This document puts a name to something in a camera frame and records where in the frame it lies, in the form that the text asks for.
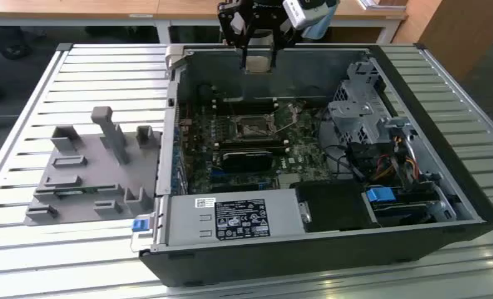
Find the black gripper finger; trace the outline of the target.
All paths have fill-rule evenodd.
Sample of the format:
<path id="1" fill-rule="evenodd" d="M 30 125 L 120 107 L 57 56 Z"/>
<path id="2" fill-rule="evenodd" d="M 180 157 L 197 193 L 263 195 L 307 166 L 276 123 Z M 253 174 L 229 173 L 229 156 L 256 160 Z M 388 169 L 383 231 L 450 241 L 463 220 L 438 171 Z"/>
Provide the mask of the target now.
<path id="1" fill-rule="evenodd" d="M 300 40 L 302 29 L 295 29 L 291 21 L 285 19 L 279 25 L 271 29 L 271 58 L 269 68 L 276 66 L 277 52 L 288 47 L 293 47 L 295 43 Z"/>
<path id="2" fill-rule="evenodd" d="M 243 25 L 239 32 L 235 33 L 232 29 L 232 19 L 235 14 L 243 19 Z M 247 60 L 247 46 L 255 31 L 255 16 L 253 16 L 253 2 L 252 1 L 225 1 L 217 4 L 217 20 L 228 46 L 236 48 L 240 54 L 240 69 L 245 68 Z"/>

